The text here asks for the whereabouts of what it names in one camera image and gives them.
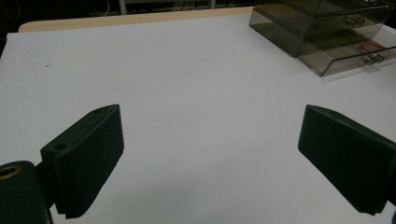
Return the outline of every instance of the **plastic storage drawers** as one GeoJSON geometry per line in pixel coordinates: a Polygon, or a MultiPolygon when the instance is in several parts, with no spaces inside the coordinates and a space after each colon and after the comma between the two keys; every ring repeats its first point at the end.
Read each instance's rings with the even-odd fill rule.
{"type": "Polygon", "coordinates": [[[382,29],[396,0],[257,0],[250,26],[329,75],[396,56],[396,35],[382,29]]]}

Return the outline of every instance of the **drawer handle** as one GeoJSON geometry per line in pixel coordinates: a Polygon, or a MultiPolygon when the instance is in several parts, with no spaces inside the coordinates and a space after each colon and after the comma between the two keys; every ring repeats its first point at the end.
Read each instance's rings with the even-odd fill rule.
{"type": "Polygon", "coordinates": [[[352,16],[352,17],[346,17],[344,23],[348,26],[355,26],[355,25],[362,25],[364,24],[366,20],[361,17],[357,16],[352,16]]]}
{"type": "Polygon", "coordinates": [[[361,57],[361,59],[369,65],[373,65],[375,63],[382,63],[385,60],[384,57],[382,57],[377,53],[366,54],[363,57],[361,57]]]}
{"type": "Polygon", "coordinates": [[[355,2],[361,7],[374,7],[377,4],[377,0],[355,0],[355,2]]]}

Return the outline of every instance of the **wooden table edge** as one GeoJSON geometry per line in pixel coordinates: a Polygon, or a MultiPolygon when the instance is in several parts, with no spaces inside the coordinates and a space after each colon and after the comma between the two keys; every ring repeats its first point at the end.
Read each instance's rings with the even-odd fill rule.
{"type": "Polygon", "coordinates": [[[137,24],[156,21],[178,21],[209,17],[250,14],[252,7],[229,7],[193,11],[174,11],[163,13],[136,14],[126,16],[94,17],[57,21],[30,21],[20,27],[20,33],[73,30],[92,27],[137,24]]]}

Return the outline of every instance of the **brass screw hole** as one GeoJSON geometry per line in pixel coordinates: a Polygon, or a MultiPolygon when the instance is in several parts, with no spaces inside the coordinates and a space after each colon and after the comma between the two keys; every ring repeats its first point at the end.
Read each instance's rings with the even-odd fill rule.
{"type": "Polygon", "coordinates": [[[21,171],[21,167],[17,165],[7,166],[0,170],[0,179],[10,178],[21,171]]]}

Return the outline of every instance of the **white table surface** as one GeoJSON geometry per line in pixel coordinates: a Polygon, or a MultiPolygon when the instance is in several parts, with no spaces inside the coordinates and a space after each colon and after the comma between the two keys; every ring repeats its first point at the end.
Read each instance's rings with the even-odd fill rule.
{"type": "Polygon", "coordinates": [[[125,150],[90,210],[60,223],[390,223],[358,213],[298,151],[307,104],[396,140],[396,64],[320,78],[249,15],[11,34],[0,163],[120,104],[125,150]]]}

